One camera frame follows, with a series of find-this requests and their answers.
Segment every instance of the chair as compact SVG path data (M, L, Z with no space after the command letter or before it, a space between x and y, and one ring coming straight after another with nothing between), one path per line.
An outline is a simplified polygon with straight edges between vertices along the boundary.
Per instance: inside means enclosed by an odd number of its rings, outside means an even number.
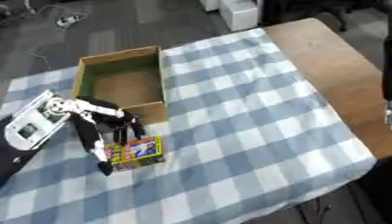
M328 12L340 22L340 30L347 30L344 19L345 12L350 12L355 6L355 1L349 0L271 0L266 1L264 8L264 22L267 25L282 23L284 16L291 11L304 12L304 18L313 14Z
M0 12L3 13L6 17L11 15L10 7L8 7L5 3L0 3Z

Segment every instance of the wooden table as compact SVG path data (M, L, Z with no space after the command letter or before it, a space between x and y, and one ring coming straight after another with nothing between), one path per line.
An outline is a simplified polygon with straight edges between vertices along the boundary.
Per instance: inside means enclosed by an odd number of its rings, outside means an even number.
M392 155L380 70L317 19L265 30L377 158Z

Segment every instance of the gingham tablecloth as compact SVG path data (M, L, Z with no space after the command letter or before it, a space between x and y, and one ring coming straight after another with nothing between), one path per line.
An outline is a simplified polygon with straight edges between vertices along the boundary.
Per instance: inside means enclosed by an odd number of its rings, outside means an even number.
M331 106L255 29L165 50L167 161L106 178L71 127L0 190L2 223L239 223L328 193L374 164ZM15 79L2 114L75 68Z

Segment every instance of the small packaged box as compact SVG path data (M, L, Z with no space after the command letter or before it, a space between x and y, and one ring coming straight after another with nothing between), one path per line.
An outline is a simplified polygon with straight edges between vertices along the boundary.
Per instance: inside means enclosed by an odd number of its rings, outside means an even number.
M162 140L160 136L132 140L124 146L109 144L105 153L112 161L113 171L127 171L138 167L164 162Z

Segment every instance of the power strip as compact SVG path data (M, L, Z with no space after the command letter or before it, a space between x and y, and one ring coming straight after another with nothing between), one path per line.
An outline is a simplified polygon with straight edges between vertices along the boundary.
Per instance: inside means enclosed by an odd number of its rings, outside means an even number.
M81 21L81 18L78 15L73 15L71 17L61 17L56 21L56 25L62 29L68 29L71 25L74 25L79 21Z

